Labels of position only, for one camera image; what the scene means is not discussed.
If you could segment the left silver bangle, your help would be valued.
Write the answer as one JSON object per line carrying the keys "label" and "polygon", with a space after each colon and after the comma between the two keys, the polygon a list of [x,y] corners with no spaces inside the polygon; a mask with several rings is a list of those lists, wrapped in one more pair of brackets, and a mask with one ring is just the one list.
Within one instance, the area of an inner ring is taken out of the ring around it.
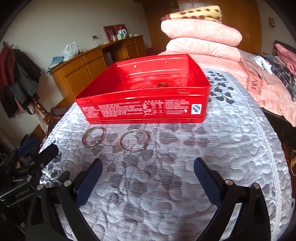
{"label": "left silver bangle", "polygon": [[82,136],[82,144],[85,147],[94,147],[102,143],[105,136],[105,129],[100,126],[89,128]]}

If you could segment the silver bangle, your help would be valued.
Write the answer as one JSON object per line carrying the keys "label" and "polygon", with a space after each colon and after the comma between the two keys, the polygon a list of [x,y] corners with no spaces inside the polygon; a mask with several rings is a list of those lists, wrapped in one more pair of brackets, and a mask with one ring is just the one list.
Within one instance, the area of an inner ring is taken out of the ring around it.
{"label": "silver bangle", "polygon": [[105,136],[105,129],[100,126],[89,128],[82,136],[82,144],[85,147],[94,147],[102,143]]}
{"label": "silver bangle", "polygon": [[119,147],[127,153],[137,153],[147,148],[148,134],[140,129],[129,130],[119,139]]}

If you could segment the dark hanging clothes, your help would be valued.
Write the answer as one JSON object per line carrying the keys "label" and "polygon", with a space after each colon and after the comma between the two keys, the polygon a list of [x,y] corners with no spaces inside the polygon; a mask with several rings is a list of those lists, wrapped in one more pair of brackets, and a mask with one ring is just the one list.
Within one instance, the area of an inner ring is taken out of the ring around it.
{"label": "dark hanging clothes", "polygon": [[37,97],[41,69],[29,56],[3,42],[1,50],[1,105],[8,118],[17,111],[27,111]]}

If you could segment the long wooden sideboard cabinet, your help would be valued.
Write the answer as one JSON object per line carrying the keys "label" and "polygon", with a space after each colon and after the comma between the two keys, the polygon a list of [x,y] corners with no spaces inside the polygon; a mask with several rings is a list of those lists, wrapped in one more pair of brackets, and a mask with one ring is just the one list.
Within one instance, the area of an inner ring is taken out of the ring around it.
{"label": "long wooden sideboard cabinet", "polygon": [[136,35],[103,44],[78,54],[52,69],[50,74],[63,96],[63,100],[57,104],[59,108],[70,107],[76,96],[107,69],[104,59],[106,52],[111,53],[113,63],[143,57],[146,55],[143,36]]}

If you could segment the blue cloth on cabinet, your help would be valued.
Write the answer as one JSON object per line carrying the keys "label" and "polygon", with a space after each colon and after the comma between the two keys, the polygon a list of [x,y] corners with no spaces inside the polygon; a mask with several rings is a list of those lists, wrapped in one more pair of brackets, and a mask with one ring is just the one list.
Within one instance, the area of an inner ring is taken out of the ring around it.
{"label": "blue cloth on cabinet", "polygon": [[47,73],[50,73],[52,69],[54,69],[56,66],[62,64],[64,62],[64,56],[56,56],[53,57],[51,64],[48,67]]}

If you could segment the right silver bangle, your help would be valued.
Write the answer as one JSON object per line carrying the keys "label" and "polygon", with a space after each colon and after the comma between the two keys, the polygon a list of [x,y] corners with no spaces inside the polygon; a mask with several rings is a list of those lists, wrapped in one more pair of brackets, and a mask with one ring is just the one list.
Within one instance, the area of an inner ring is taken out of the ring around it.
{"label": "right silver bangle", "polygon": [[148,134],[140,129],[129,130],[119,139],[119,147],[127,153],[137,153],[147,148]]}

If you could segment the white plastic bag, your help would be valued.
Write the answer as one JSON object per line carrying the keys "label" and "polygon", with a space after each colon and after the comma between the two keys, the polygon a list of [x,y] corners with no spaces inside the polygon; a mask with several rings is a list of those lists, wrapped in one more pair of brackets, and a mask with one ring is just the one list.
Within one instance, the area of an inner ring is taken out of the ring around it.
{"label": "white plastic bag", "polygon": [[76,42],[73,42],[72,44],[67,45],[64,50],[63,50],[63,54],[64,54],[64,61],[68,61],[71,58],[75,57],[76,55],[79,54],[79,48],[78,45],[76,44]]}

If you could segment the grey paper bag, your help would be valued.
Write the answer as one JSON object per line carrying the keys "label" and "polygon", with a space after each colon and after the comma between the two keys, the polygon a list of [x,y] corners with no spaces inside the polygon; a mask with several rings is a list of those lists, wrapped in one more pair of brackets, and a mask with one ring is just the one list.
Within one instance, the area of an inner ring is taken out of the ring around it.
{"label": "grey paper bag", "polygon": [[113,64],[113,59],[112,59],[112,55],[110,52],[104,53],[104,59],[105,59],[107,67],[109,67]]}

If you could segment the red tin box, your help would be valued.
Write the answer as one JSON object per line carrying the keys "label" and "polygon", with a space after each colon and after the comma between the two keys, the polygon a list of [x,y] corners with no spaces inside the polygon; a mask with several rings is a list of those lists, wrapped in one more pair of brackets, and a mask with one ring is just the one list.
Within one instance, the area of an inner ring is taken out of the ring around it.
{"label": "red tin box", "polygon": [[201,123],[211,84],[187,54],[121,61],[76,97],[90,124]]}

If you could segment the light blue electric kettle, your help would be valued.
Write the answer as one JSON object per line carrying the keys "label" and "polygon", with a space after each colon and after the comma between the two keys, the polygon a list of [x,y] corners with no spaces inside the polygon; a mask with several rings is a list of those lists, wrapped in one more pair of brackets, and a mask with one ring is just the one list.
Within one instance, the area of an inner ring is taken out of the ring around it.
{"label": "light blue electric kettle", "polygon": [[123,40],[126,38],[126,35],[127,35],[127,31],[122,26],[119,26],[117,28],[117,39]]}

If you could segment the plaid checked shirt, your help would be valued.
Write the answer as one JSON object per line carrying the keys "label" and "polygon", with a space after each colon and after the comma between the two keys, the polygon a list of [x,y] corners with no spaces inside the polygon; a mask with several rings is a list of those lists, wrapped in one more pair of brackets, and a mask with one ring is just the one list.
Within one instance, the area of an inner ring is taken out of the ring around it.
{"label": "plaid checked shirt", "polygon": [[274,61],[272,61],[271,63],[271,71],[282,81],[283,85],[290,93],[292,101],[295,102],[295,76],[292,73],[290,73],[290,71],[285,66]]}

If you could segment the pink bed cover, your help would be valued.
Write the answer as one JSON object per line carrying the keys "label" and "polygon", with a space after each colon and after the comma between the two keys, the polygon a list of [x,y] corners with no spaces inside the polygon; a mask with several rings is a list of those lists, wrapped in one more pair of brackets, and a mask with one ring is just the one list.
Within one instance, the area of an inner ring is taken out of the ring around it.
{"label": "pink bed cover", "polygon": [[211,53],[209,51],[189,53],[191,58],[202,68],[227,72],[233,75],[240,84],[249,91],[250,95],[259,105],[274,114],[283,116],[295,127],[295,102],[280,81],[275,78],[272,84],[255,76],[240,62],[240,55],[228,53]]}

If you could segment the pink folded clothes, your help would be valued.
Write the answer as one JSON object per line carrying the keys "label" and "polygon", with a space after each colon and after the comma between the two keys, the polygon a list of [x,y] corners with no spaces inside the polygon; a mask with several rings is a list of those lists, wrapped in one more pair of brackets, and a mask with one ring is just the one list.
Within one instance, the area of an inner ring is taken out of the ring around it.
{"label": "pink folded clothes", "polygon": [[295,76],[296,71],[296,55],[295,53],[289,51],[281,44],[275,44],[277,55],[279,58],[284,61],[286,64],[287,69]]}

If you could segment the dark wooden headboard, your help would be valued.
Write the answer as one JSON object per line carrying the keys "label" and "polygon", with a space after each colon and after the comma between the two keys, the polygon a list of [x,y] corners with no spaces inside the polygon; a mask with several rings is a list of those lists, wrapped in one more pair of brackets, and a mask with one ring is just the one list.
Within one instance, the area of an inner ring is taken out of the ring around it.
{"label": "dark wooden headboard", "polygon": [[281,41],[275,40],[274,41],[274,47],[273,47],[273,54],[284,54],[286,55],[288,52],[291,52],[293,54],[296,54],[296,49],[286,43],[283,43]]}

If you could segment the lower pink folded quilt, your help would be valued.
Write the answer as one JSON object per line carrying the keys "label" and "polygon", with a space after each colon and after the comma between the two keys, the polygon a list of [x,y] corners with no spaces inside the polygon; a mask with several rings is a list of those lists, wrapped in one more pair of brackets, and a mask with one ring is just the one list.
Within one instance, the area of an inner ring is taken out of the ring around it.
{"label": "lower pink folded quilt", "polygon": [[239,62],[241,59],[240,51],[236,47],[188,37],[170,40],[170,42],[166,45],[166,51],[213,56],[236,62]]}

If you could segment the yellow brown spotted blanket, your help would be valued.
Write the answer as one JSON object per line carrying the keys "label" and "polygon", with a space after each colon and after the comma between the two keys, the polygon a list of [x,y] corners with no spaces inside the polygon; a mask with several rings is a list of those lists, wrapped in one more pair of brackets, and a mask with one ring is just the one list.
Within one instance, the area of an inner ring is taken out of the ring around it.
{"label": "yellow brown spotted blanket", "polygon": [[198,19],[222,23],[222,18],[222,11],[219,6],[205,6],[167,14],[161,17],[161,21],[175,19]]}

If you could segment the wall socket with plug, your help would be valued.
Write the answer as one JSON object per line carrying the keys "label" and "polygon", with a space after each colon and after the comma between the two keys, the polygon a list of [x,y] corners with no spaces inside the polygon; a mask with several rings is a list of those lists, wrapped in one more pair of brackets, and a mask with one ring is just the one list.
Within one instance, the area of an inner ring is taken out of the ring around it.
{"label": "wall socket with plug", "polygon": [[101,46],[101,45],[104,44],[101,35],[94,35],[94,36],[91,37],[91,39],[92,39],[93,41],[96,41],[96,43],[97,43],[98,46]]}

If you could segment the wall mounted phone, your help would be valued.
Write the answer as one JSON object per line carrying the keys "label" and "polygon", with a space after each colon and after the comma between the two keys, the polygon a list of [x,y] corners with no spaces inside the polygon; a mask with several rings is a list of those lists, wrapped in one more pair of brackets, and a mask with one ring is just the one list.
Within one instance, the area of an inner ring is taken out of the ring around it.
{"label": "wall mounted phone", "polygon": [[274,18],[269,17],[269,18],[268,18],[268,21],[269,21],[269,25],[270,25],[272,28],[275,28],[275,27],[276,27]]}

